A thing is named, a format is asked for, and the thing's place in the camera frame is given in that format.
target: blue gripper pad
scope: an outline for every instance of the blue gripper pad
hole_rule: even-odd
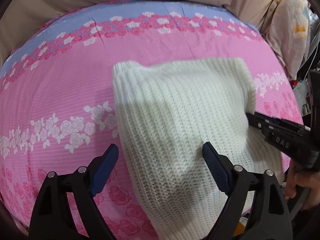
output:
[[[113,170],[118,160],[118,147],[116,145],[113,145],[111,149],[108,150],[108,153],[106,154],[100,166],[91,178],[91,187],[89,191],[92,197],[95,197],[95,195],[97,195],[103,190],[104,185],[106,184],[111,174],[111,171]]]
[[[206,142],[203,145],[202,156],[218,186],[218,189],[226,195],[229,195],[231,193],[229,174],[219,160],[219,154],[210,142]]]

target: floral bedsheet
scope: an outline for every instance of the floral bedsheet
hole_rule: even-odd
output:
[[[302,122],[268,44],[223,8],[116,0],[48,22],[0,70],[0,192],[7,209],[29,226],[48,172],[71,173],[115,143],[119,160],[95,203],[118,240],[157,239],[121,150],[111,70],[127,60],[153,65],[204,57],[243,58],[256,85],[256,110]],[[284,170],[288,161],[283,155]],[[68,200],[86,235],[72,194]]]

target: finger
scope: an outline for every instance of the finger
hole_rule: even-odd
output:
[[[301,187],[320,188],[320,172],[302,171],[294,176],[294,181]]]
[[[319,205],[319,203],[320,203],[320,188],[312,189],[302,209],[305,210],[305,209],[315,207]]]
[[[297,194],[296,182],[294,181],[294,176],[295,176],[295,165],[294,165],[294,161],[291,160],[290,166],[289,166],[289,171],[288,171],[287,182],[286,182],[286,186],[285,186],[284,197],[286,199],[294,198]]]

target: white knit pillow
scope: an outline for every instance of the white knit pillow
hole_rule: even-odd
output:
[[[255,88],[242,59],[119,63],[113,90],[135,194],[160,240],[206,237],[225,204],[202,158],[206,141],[234,165],[281,176],[279,151],[248,128]]]

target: cable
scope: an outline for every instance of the cable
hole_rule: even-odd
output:
[[[312,61],[311,61],[311,64],[310,64],[310,66],[309,66],[309,68],[308,68],[308,70],[307,70],[307,72],[306,72],[306,75],[304,76],[304,79],[303,79],[303,80],[306,79],[306,77],[307,77],[307,75],[308,75],[308,72],[309,72],[309,70],[310,70],[310,68],[311,68],[311,66],[312,66],[312,64],[313,64],[313,61],[314,61],[315,58],[316,58],[316,55],[317,55],[317,52],[318,52],[318,47],[319,47],[319,42],[320,42],[320,33],[318,33],[318,43],[317,43],[317,47],[316,47],[316,53],[315,53],[315,55],[313,56],[313,59],[312,59]]]
[[[298,214],[298,212],[301,210],[301,208],[303,207],[303,204],[306,202],[309,194],[310,194],[311,189],[308,187],[305,187],[301,193],[301,195],[299,196],[296,204],[294,205],[294,207],[292,208],[292,210],[290,211],[290,218],[291,221],[296,217],[296,215]]]

